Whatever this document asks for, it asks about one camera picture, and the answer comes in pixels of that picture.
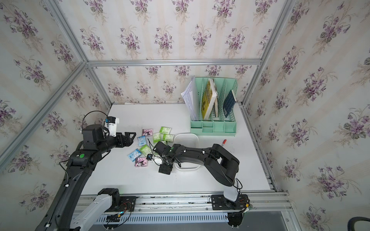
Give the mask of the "white plastic storage box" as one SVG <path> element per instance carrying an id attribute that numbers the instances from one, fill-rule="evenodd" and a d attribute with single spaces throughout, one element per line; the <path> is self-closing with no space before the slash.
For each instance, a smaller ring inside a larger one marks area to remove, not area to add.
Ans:
<path id="1" fill-rule="evenodd" d="M 199 148 L 198 136 L 192 133 L 181 133 L 174 137 L 174 144 L 180 144 L 190 148 Z M 179 167 L 178 164 L 174 164 L 178 171 L 195 171 L 200 168 L 200 165 L 185 162 Z"/>

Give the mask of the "green tissue pack top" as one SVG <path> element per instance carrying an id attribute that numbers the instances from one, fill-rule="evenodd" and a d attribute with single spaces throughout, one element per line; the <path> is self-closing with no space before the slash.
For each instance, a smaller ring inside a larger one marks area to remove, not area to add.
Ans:
<path id="1" fill-rule="evenodd" d="M 161 134 L 170 134 L 171 133 L 171 128 L 162 126 L 161 129 L 160 129 L 160 133 Z"/>

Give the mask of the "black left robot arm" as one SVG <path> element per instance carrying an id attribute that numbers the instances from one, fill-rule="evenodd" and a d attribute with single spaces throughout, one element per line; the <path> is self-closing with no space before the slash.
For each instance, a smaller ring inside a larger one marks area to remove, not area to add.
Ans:
<path id="1" fill-rule="evenodd" d="M 94 124 L 84 128 L 82 135 L 83 141 L 63 168 L 65 176 L 48 212 L 37 226 L 37 231 L 88 231 L 106 210 L 119 206 L 119 190 L 105 188 L 83 212 L 73 217 L 82 191 L 97 163 L 113 148 L 131 146 L 136 133 L 111 133 L 104 126 Z"/>

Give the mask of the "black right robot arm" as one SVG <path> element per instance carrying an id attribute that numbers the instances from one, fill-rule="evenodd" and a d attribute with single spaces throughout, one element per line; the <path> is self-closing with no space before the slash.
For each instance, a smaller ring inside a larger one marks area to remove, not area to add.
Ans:
<path id="1" fill-rule="evenodd" d="M 159 154 L 162 160 L 159 173 L 170 175 L 174 164 L 179 167 L 183 163 L 204 166 L 216 181 L 230 188 L 224 190 L 224 198 L 233 203 L 237 201 L 242 188 L 242 184 L 236 179 L 240 161 L 223 146 L 215 143 L 209 148 L 192 148 L 181 144 L 168 146 L 158 142 L 152 151 Z"/>

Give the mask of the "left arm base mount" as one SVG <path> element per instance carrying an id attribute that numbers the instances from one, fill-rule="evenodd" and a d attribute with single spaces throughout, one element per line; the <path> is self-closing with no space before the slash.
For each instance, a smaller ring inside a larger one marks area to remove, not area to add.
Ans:
<path id="1" fill-rule="evenodd" d="M 135 209 L 136 204 L 136 196 L 121 196 L 120 201 L 117 204 L 113 204 L 109 209 L 105 211 L 107 212 L 133 212 Z"/>

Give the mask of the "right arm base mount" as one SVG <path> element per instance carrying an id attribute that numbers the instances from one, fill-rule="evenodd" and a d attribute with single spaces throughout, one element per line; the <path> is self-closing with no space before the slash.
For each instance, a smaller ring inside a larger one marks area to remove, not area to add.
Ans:
<path id="1" fill-rule="evenodd" d="M 250 207 L 250 199 L 246 194 L 238 194 L 235 202 L 226 199 L 222 194 L 211 196 L 213 210 L 243 210 Z"/>

